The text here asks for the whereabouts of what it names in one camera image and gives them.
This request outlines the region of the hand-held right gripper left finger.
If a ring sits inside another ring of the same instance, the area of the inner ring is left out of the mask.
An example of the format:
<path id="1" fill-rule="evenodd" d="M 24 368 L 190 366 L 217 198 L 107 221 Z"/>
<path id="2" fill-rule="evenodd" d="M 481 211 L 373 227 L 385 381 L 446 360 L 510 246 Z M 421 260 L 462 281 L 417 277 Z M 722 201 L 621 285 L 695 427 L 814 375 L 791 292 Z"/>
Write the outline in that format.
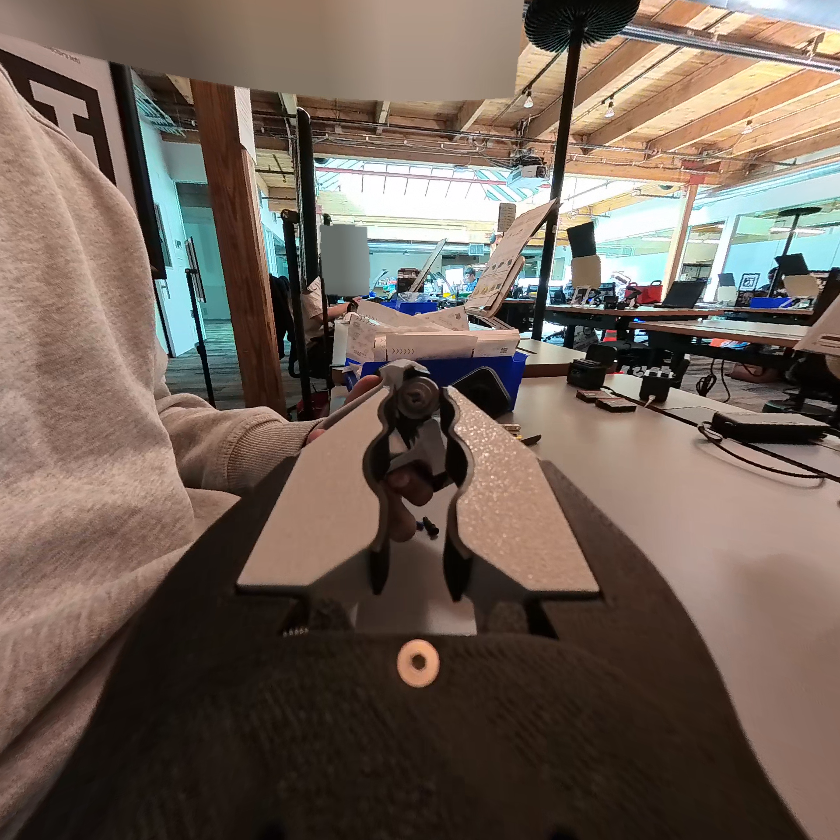
<path id="1" fill-rule="evenodd" d="M 239 574 L 240 592 L 348 607 L 383 592 L 395 395 L 382 384 L 300 452 Z"/>

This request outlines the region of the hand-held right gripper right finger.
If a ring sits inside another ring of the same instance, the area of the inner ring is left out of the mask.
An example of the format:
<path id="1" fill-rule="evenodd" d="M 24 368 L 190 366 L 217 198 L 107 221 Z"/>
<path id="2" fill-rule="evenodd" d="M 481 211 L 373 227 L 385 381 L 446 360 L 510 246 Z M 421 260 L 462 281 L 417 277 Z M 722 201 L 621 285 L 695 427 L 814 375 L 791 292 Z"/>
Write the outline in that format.
<path id="1" fill-rule="evenodd" d="M 476 611 L 596 599 L 599 584 L 539 458 L 452 386 L 441 395 L 448 505 L 444 581 Z"/>

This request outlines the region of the grey lego wheel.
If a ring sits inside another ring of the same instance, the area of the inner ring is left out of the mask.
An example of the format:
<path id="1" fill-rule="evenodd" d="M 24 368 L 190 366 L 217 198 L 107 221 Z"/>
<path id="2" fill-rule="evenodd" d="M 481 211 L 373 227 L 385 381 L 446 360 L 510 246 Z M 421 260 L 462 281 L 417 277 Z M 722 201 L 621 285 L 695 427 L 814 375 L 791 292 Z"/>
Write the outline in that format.
<path id="1" fill-rule="evenodd" d="M 413 375 L 397 388 L 396 413 L 407 423 L 421 424 L 436 413 L 439 401 L 438 385 L 425 374 Z"/>

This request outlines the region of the person's left forearm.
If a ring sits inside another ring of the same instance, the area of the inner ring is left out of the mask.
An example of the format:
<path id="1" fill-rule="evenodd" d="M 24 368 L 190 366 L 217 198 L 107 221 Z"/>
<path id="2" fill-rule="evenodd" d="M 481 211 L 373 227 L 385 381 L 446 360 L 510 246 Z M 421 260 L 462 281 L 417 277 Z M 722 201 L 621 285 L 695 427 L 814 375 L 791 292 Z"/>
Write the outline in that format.
<path id="1" fill-rule="evenodd" d="M 268 407 L 220 411 L 191 394 L 154 394 L 183 484 L 240 496 L 312 441 L 323 420 L 290 422 Z"/>

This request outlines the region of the person's left hand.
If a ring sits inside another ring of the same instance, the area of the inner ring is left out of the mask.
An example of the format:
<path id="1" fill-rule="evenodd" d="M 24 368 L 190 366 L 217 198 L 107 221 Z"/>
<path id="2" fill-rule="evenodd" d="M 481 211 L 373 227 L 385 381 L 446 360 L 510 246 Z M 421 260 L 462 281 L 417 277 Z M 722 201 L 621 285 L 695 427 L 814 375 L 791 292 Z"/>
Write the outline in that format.
<path id="1" fill-rule="evenodd" d="M 344 404 L 347 406 L 354 401 L 367 396 L 382 383 L 378 374 L 362 376 L 349 390 Z M 429 480 L 412 466 L 396 468 L 388 472 L 384 478 L 385 487 L 391 495 L 400 502 L 408 502 L 416 507 L 423 507 L 432 500 L 434 490 Z"/>

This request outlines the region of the pile of white paper boxes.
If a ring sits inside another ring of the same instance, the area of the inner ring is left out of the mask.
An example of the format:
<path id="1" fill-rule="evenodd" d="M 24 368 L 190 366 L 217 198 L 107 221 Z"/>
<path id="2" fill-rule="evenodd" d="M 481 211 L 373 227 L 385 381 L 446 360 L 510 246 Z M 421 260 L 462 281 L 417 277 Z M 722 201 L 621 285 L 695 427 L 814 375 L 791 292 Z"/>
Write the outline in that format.
<path id="1" fill-rule="evenodd" d="M 410 314 L 383 303 L 362 301 L 336 327 L 334 363 L 363 364 L 399 360 L 465 360 L 512 356 L 520 333 L 480 328 L 462 306 Z"/>

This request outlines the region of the blue plastic bin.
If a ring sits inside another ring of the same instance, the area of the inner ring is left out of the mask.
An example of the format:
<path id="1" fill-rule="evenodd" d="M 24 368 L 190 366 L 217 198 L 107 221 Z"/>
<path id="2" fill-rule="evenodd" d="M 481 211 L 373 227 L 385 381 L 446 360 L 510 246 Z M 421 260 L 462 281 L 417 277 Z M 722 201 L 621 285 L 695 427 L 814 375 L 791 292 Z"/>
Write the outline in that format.
<path id="1" fill-rule="evenodd" d="M 503 384 L 510 393 L 513 407 L 516 404 L 518 389 L 526 365 L 524 353 L 515 352 L 511 356 L 479 357 L 469 358 L 447 358 L 442 360 L 415 360 L 427 367 L 432 380 L 438 385 L 440 391 L 439 407 L 432 417 L 443 417 L 449 423 L 455 418 L 455 409 L 448 405 L 448 392 L 455 391 L 450 387 L 457 379 L 467 375 L 480 366 L 488 366 L 499 374 Z M 363 375 L 380 375 L 380 367 L 384 364 L 379 362 L 365 363 L 362 366 Z M 396 398 L 391 397 L 384 403 L 385 417 L 394 425 L 404 422 L 396 413 Z"/>

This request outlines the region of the black battery charger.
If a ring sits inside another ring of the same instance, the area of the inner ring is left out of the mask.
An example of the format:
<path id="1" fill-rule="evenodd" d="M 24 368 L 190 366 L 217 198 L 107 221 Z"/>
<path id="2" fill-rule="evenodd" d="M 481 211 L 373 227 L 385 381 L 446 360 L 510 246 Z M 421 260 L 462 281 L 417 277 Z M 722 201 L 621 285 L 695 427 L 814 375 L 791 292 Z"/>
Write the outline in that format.
<path id="1" fill-rule="evenodd" d="M 606 376 L 615 372 L 617 350 L 612 342 L 590 345 L 582 359 L 570 364 L 566 383 L 583 391 L 602 389 Z"/>
<path id="2" fill-rule="evenodd" d="M 643 404 L 663 404 L 673 385 L 679 385 L 675 373 L 669 368 L 646 369 L 637 378 L 638 400 Z"/>

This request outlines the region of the black stand pole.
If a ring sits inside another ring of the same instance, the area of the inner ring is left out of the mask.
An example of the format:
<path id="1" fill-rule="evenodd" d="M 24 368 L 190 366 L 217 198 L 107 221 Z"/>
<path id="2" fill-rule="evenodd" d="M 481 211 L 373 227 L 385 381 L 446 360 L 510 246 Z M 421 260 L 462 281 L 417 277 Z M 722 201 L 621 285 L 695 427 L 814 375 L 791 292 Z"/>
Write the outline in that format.
<path id="1" fill-rule="evenodd" d="M 287 276 L 290 284 L 289 300 L 293 322 L 293 336 L 298 363 L 304 420 L 314 418 L 308 341 L 303 320 L 302 296 L 313 281 L 319 280 L 319 226 L 316 204 L 316 179 L 311 118 L 304 108 L 297 108 L 296 134 L 291 144 L 296 175 L 297 210 L 281 212 L 281 226 L 287 257 Z"/>

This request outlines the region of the black power adapter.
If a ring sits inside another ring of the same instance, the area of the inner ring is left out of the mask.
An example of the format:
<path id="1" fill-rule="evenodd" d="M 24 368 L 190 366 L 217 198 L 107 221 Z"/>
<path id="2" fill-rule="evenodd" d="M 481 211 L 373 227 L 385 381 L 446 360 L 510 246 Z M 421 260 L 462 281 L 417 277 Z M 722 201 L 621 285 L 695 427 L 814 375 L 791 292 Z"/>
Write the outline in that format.
<path id="1" fill-rule="evenodd" d="M 825 422 L 792 413 L 718 412 L 707 427 L 721 438 L 751 445 L 810 445 L 832 432 Z"/>

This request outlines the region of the person's grey sweatshirt torso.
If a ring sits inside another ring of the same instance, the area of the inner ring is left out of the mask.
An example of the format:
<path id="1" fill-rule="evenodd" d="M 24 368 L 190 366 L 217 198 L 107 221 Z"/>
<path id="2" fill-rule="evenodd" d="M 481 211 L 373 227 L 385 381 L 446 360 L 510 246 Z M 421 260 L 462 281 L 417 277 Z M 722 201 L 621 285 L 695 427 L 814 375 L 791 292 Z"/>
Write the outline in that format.
<path id="1" fill-rule="evenodd" d="M 123 194 L 2 70 L 1 821 L 76 747 L 127 627 L 239 496 L 190 490 Z"/>

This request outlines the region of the black laptop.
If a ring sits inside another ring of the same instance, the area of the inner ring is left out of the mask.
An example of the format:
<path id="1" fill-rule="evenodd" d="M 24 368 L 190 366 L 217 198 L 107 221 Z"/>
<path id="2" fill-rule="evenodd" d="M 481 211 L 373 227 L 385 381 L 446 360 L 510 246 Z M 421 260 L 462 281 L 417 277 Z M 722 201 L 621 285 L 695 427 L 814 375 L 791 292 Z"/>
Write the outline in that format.
<path id="1" fill-rule="evenodd" d="M 657 304 L 664 309 L 693 309 L 704 297 L 708 278 L 675 281 Z"/>

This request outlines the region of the black pole with round disc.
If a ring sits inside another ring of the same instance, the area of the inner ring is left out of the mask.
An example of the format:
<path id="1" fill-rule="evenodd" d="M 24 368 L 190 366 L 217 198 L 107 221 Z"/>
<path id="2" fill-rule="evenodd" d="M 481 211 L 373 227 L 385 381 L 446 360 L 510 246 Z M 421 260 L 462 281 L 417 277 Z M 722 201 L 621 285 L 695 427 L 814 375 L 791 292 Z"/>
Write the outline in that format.
<path id="1" fill-rule="evenodd" d="M 566 55 L 549 211 L 545 218 L 539 284 L 532 316 L 531 337 L 536 341 L 543 337 L 582 48 L 619 35 L 633 20 L 638 7 L 638 1 L 534 1 L 524 18 L 524 31 L 532 46 Z"/>

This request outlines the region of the wooden post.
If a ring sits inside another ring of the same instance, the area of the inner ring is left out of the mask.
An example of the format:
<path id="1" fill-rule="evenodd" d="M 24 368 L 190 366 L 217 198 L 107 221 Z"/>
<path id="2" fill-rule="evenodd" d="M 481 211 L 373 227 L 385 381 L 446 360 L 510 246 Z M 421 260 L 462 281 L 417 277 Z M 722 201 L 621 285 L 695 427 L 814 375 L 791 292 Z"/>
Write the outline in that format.
<path id="1" fill-rule="evenodd" d="M 190 80 L 245 404 L 287 417 L 249 90 Z"/>

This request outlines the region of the black and white wall sign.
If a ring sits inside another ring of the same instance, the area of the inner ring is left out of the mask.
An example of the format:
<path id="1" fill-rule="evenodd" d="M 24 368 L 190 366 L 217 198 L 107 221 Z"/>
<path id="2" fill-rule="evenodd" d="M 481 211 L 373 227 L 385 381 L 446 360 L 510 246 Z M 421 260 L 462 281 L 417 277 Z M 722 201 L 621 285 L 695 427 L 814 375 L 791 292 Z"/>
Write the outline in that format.
<path id="1" fill-rule="evenodd" d="M 1 35 L 1 62 L 20 95 L 87 156 L 134 207 L 109 63 Z"/>

